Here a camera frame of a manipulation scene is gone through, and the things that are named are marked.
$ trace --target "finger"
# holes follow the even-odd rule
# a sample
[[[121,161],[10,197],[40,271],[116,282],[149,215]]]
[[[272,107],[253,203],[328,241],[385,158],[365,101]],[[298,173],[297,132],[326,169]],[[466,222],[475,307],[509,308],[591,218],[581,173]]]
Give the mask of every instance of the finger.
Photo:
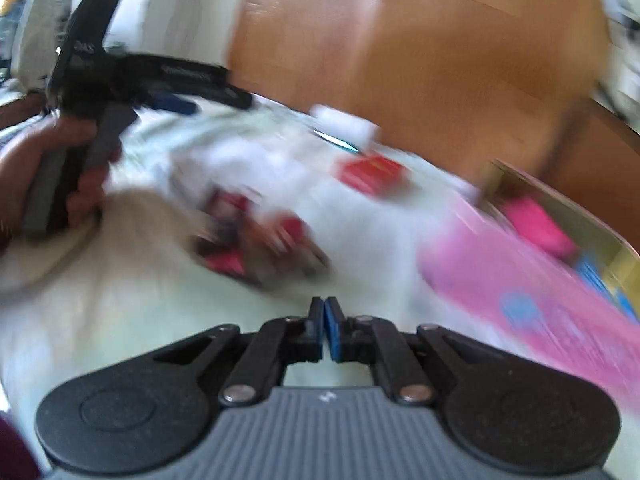
[[[66,199],[66,211],[69,225],[77,225],[104,201],[102,188],[91,192],[75,192]]]
[[[109,167],[101,166],[85,171],[78,179],[78,191],[91,191],[97,187],[102,187],[104,181],[109,176]]]
[[[96,133],[95,121],[62,115],[48,126],[35,130],[32,136],[40,138],[45,143],[46,150],[53,150],[61,146],[87,144],[91,142]]]
[[[109,157],[109,162],[111,164],[115,164],[121,158],[122,158],[122,144],[118,143],[118,147],[113,151],[113,153],[111,153],[111,156]]]

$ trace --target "white bed sheet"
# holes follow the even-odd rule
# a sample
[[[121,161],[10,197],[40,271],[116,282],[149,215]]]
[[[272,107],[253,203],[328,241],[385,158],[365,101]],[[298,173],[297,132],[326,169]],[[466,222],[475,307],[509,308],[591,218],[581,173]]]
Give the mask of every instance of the white bed sheet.
[[[370,200],[328,174],[344,152],[311,136],[294,114],[204,108],[191,118],[143,114],[125,138],[97,239],[43,293],[0,309],[0,378],[14,421],[43,466],[34,414],[57,384],[219,323],[249,331],[273,317],[303,314],[312,296],[337,296],[346,313],[386,317],[402,330],[439,322],[527,354],[436,298],[419,279],[417,245],[438,233],[452,197],[472,192],[467,184],[381,147],[412,170],[412,186],[394,200]],[[332,277],[265,294],[197,266],[185,247],[200,218],[184,205],[212,182],[250,187],[265,209],[297,212],[331,258]],[[175,189],[179,199],[170,193]],[[81,236],[12,247],[0,263],[0,285],[38,276]],[[317,386],[368,382],[363,367],[327,360],[293,366],[286,379]],[[617,478],[636,479],[640,467],[630,447],[638,424],[632,415],[623,421],[607,465]]]

